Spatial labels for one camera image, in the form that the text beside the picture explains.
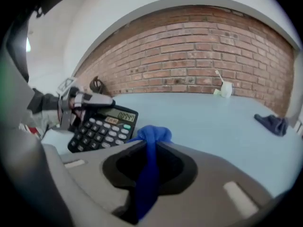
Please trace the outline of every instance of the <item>dark blue cloth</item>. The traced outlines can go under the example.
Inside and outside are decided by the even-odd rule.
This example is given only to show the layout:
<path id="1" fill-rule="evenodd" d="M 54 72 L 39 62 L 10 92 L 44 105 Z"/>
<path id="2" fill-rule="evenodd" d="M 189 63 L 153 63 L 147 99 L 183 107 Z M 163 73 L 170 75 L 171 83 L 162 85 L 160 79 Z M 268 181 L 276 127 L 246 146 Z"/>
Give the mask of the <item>dark blue cloth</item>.
<path id="1" fill-rule="evenodd" d="M 156 142 L 171 142 L 171 132 L 165 127 L 147 125 L 138 130 L 136 138 L 129 140 L 145 140 L 147 142 L 147 163 L 141 171 L 135 187 L 135 205 L 138 220 L 151 209 L 158 198 L 159 169 L 156 158 Z"/>
<path id="2" fill-rule="evenodd" d="M 274 115 L 261 117 L 259 114 L 255 114 L 254 117 L 273 134 L 278 136 L 284 136 L 286 134 L 288 127 L 288 120 L 286 118 L 278 118 Z"/>

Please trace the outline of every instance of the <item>white ceiling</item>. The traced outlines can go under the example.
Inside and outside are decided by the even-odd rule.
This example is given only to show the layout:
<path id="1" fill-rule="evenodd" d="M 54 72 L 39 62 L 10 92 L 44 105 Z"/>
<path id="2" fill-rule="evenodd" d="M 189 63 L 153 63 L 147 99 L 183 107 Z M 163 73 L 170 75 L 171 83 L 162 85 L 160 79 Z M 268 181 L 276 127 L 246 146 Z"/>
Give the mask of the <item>white ceiling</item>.
<path id="1" fill-rule="evenodd" d="M 62 56 L 73 18 L 85 0 L 63 0 L 45 16 L 29 20 L 27 53 L 30 83 L 49 73 L 62 70 Z"/>

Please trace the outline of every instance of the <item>calculator display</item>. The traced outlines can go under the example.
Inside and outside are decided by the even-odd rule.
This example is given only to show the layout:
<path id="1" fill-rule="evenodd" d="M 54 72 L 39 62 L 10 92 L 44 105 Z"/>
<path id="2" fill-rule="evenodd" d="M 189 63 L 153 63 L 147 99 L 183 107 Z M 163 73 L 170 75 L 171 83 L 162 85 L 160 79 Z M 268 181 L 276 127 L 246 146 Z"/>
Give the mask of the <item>calculator display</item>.
<path id="1" fill-rule="evenodd" d="M 98 110 L 98 113 L 100 114 L 105 114 L 106 116 L 112 116 L 118 119 L 126 120 L 129 122 L 134 122 L 135 119 L 135 114 L 133 113 L 128 113 L 116 108 L 111 108 L 111 109 L 101 109 Z"/>

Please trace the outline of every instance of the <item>calculator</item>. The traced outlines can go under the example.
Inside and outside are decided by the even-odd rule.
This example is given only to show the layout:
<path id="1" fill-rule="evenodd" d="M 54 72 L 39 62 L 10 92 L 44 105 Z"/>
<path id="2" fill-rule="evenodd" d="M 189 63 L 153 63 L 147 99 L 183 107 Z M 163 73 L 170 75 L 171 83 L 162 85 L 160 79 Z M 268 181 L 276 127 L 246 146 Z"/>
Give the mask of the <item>calculator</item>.
<path id="1" fill-rule="evenodd" d="M 118 105 L 97 109 L 74 131 L 68 144 L 72 153 L 114 147 L 132 136 L 138 112 Z"/>

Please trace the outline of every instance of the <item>wall light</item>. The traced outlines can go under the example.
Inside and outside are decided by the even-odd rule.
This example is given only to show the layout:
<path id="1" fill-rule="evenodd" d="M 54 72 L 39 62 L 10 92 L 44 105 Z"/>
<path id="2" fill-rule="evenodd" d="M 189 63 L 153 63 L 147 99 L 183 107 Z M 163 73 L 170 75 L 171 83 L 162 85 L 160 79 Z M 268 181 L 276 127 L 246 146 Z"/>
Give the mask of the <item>wall light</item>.
<path id="1" fill-rule="evenodd" d="M 31 50 L 31 47 L 30 47 L 30 44 L 29 44 L 29 41 L 28 41 L 28 38 L 27 38 L 27 52 L 30 52 Z"/>

